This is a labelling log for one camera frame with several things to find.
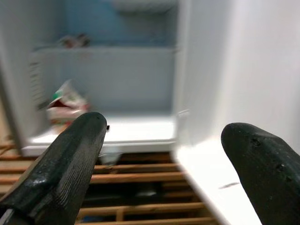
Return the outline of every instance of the blue wall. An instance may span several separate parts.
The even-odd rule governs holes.
[[[93,44],[166,45],[167,15],[120,13],[109,0],[66,0],[67,32]]]

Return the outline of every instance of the wooden pallet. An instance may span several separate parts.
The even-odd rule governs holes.
[[[0,156],[0,193],[4,194],[28,168],[18,162],[34,157]],[[2,166],[10,162],[13,166]],[[81,208],[78,225],[216,225],[217,222],[185,180],[184,172],[172,162],[169,153],[125,154],[115,166],[96,165],[91,185],[159,182],[161,202],[141,205],[113,205]],[[98,217],[102,222],[84,223]]]

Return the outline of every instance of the wooden floor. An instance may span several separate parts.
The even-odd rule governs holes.
[[[35,158],[7,153],[0,156],[0,194],[19,179]],[[156,202],[93,205],[81,208],[79,225],[217,225],[217,221],[194,193],[184,172],[169,153],[125,154],[117,165],[96,165],[93,185],[155,184],[160,187]]]

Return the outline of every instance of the food package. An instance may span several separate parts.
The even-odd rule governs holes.
[[[54,130],[59,134],[64,131],[77,117],[86,113],[89,104],[66,81],[54,94],[53,101],[48,105],[47,114]]]

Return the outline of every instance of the white wall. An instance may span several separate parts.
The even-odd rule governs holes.
[[[192,0],[182,108],[190,110],[192,142],[247,122],[300,153],[300,2],[227,0],[229,7],[214,10],[220,2]]]
[[[62,35],[63,7],[61,0],[0,2],[0,66],[22,139],[36,133],[39,121],[45,119],[45,113],[36,112],[30,96],[30,52]]]

